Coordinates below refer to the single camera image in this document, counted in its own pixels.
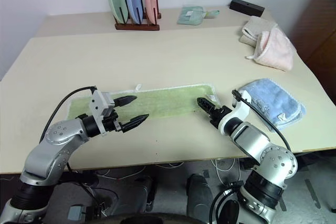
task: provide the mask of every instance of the white cable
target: white cable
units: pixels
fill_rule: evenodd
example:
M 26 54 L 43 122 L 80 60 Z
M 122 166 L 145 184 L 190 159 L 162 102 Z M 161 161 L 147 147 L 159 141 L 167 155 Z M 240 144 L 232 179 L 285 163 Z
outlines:
M 11 181 L 14 177 L 11 178 L 0 178 L 0 180 L 6 180 L 6 181 Z
M 183 164 L 184 164 L 184 162 L 182 162 L 182 163 L 180 163 L 179 165 L 176 165 L 176 166 L 174 166 L 174 165 L 172 165 L 172 164 L 169 164 L 171 167 L 166 167 L 166 166 L 162 166 L 162 165 L 155 165 L 155 166 L 158 166 L 158 167 L 160 167 L 160 168 L 165 168 L 165 169 L 175 169 L 175 168 L 180 167 L 180 166 L 183 165 Z
M 221 172 L 228 172 L 229 170 L 232 169 L 233 165 L 235 164 L 235 160 L 236 160 L 236 159 L 234 158 L 234 159 L 233 159 L 233 162 L 232 162 L 232 164 L 231 164 L 231 166 L 230 166 L 227 170 L 219 169 L 218 166 L 214 164 L 214 161 L 213 161 L 213 160 L 211 160 L 211 163 L 212 163 L 212 165 L 215 166 L 216 169 L 218 169 L 219 171 L 221 171 Z
M 216 159 L 215 159 L 215 164 L 216 164 L 216 173 L 217 173 L 217 177 L 218 177 L 219 181 L 220 181 L 223 185 L 225 185 L 225 184 L 223 183 L 223 181 L 221 180 L 220 176 L 219 176 L 218 168 L 217 168 L 217 160 L 216 160 Z
M 96 196 L 96 193 L 91 189 L 91 187 L 86 186 L 86 188 L 88 188 L 90 190 L 90 192 L 92 193 L 92 195 Z
M 106 176 L 106 175 L 108 175 L 108 173 L 109 173 L 110 171 L 111 171 L 111 169 L 108 169 L 107 172 L 105 172 L 104 174 L 101 174 L 101 175 L 100 175 L 100 174 L 97 174 L 97 175 L 99 175 L 99 176 Z
M 239 165 L 239 158 L 238 158 L 238 170 L 239 170 L 239 178 L 238 178 L 238 181 L 240 181 L 240 165 Z
M 108 179 L 113 179 L 113 180 L 122 180 L 122 179 L 129 178 L 129 177 L 135 176 L 135 175 L 143 172 L 143 170 L 145 170 L 145 168 L 146 168 L 146 166 L 144 166 L 140 171 L 138 171 L 136 173 L 133 173 L 133 174 L 121 177 L 121 178 L 113 178 L 113 177 L 109 177 L 109 176 L 106 176 L 106 175 L 98 175 L 98 174 L 97 174 L 97 176 L 98 177 L 103 177 L 103 178 L 108 178 Z

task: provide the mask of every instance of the black box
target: black box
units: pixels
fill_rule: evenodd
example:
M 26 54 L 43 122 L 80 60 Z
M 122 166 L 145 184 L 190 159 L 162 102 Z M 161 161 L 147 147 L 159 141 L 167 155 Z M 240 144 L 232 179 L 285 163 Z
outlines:
M 265 8 L 259 5 L 251 4 L 243 0 L 232 0 L 230 3 L 230 9 L 237 12 L 244 13 L 250 16 L 260 17 Z

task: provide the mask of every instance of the green towel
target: green towel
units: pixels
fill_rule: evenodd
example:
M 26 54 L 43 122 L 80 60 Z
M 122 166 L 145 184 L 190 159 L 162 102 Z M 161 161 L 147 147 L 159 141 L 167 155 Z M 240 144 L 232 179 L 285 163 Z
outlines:
M 124 92 L 112 94 L 111 97 L 115 99 L 125 95 L 136 95 L 138 98 L 126 106 L 116 108 L 119 115 L 118 121 L 120 122 L 127 122 L 137 115 L 148 113 L 152 119 L 194 113 L 201 110 L 196 102 L 197 97 L 209 98 L 210 95 L 214 98 L 216 97 L 214 88 L 207 84 L 149 91 Z M 91 97 L 72 99 L 68 119 L 74 119 L 84 113 L 91 115 L 89 109 L 90 100 Z

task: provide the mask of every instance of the blue cloth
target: blue cloth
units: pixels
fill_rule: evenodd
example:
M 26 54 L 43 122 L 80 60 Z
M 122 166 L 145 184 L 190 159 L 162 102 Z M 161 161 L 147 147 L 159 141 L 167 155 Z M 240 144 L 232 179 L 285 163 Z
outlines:
M 246 90 L 251 95 L 252 105 L 279 130 L 300 121 L 306 114 L 303 104 L 270 79 L 251 82 L 240 90 Z M 270 131 L 273 131 L 268 123 L 264 120 L 263 122 Z

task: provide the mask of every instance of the beige towel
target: beige towel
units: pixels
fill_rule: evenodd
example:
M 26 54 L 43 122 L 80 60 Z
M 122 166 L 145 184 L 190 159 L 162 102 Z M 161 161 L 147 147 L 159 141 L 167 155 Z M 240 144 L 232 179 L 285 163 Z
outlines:
M 256 47 L 258 36 L 262 31 L 271 31 L 272 28 L 278 26 L 277 23 L 268 21 L 263 18 L 251 16 L 250 20 L 242 28 L 243 35 L 239 39 L 240 42 Z

